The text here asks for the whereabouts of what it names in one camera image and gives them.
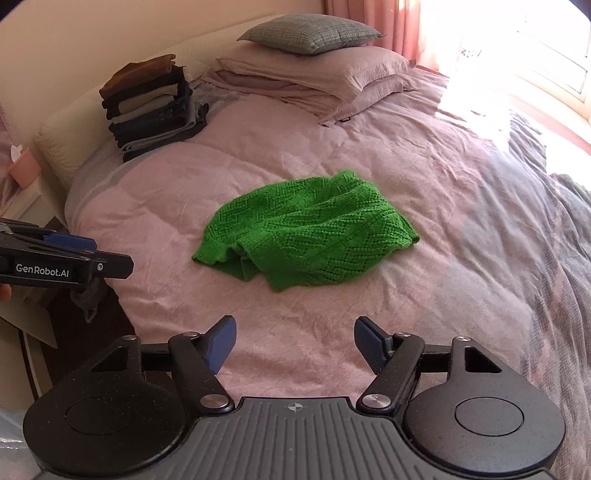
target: blue gripper pad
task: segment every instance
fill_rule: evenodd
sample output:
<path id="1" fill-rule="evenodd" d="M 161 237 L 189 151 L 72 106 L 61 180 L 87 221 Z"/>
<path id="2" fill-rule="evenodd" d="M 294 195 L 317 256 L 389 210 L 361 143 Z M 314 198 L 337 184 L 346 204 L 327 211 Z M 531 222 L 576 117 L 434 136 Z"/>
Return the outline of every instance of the blue gripper pad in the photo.
<path id="1" fill-rule="evenodd" d="M 386 352 L 384 335 L 381 329 L 367 317 L 359 317 L 355 320 L 353 328 L 355 346 L 375 375 L 378 375 L 390 360 Z"/>
<path id="2" fill-rule="evenodd" d="M 222 317 L 202 337 L 201 354 L 209 369 L 217 374 L 236 344 L 236 320 L 230 315 Z"/>
<path id="3" fill-rule="evenodd" d="M 85 236 L 51 233 L 50 235 L 46 235 L 43 241 L 55 247 L 70 248 L 78 251 L 96 251 L 96 242 L 92 238 L 86 238 Z"/>

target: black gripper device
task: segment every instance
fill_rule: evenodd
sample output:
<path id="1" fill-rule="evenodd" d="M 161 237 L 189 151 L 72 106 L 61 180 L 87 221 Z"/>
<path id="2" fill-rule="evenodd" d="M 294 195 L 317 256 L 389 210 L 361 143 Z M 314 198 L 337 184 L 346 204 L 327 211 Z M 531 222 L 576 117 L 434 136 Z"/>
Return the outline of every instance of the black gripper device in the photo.
<path id="1" fill-rule="evenodd" d="M 356 320 L 376 377 L 348 397 L 243 397 L 216 374 L 232 316 L 168 343 L 122 337 L 39 398 L 24 436 L 38 480 L 551 480 L 560 410 L 475 340 L 426 345 Z M 175 389 L 144 380 L 170 372 Z M 422 373 L 447 381 L 414 395 Z"/>
<path id="2" fill-rule="evenodd" d="M 92 238 L 0 218 L 0 284 L 88 288 L 96 277 L 127 278 L 128 255 L 97 250 Z"/>

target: gray pillow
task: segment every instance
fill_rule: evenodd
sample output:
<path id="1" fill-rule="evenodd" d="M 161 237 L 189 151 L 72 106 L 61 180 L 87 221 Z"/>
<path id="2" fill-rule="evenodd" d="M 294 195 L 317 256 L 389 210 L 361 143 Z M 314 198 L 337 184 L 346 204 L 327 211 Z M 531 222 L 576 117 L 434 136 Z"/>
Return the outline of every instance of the gray pillow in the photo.
<path id="1" fill-rule="evenodd" d="M 238 40 L 267 47 L 317 55 L 345 47 L 360 47 L 383 38 L 376 29 L 354 20 L 320 14 L 285 15 L 256 25 Z"/>

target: folded clothes stack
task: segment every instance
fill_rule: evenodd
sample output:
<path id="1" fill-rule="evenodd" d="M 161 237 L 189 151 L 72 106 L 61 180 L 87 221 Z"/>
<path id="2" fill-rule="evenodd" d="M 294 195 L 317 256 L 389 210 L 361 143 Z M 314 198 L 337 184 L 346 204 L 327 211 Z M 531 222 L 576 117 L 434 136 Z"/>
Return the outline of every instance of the folded clothes stack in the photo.
<path id="1" fill-rule="evenodd" d="M 174 54 L 128 63 L 99 90 L 123 160 L 186 140 L 206 125 L 209 105 L 195 107 L 193 91 Z"/>

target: pillowcase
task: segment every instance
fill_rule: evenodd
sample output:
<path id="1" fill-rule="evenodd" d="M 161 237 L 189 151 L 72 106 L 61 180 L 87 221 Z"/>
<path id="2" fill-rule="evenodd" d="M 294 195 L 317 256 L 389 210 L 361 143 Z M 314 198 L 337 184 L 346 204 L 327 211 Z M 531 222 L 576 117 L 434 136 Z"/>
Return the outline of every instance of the pillowcase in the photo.
<path id="1" fill-rule="evenodd" d="M 318 55 L 339 48 L 360 47 L 383 37 L 376 29 L 354 20 L 299 14 L 284 15 L 256 25 L 238 40 L 302 55 Z"/>
<path id="2" fill-rule="evenodd" d="M 381 47 L 351 47 L 305 56 L 244 42 L 217 59 L 221 69 L 303 85 L 352 102 L 364 87 L 414 65 Z"/>
<path id="3" fill-rule="evenodd" d="M 228 70 L 210 70 L 202 77 L 202 81 L 236 92 L 277 98 L 312 113 L 325 126 L 365 110 L 390 93 L 414 90 L 408 77 L 390 75 L 369 83 L 355 100 L 347 102 L 320 90 L 285 80 L 239 75 Z"/>

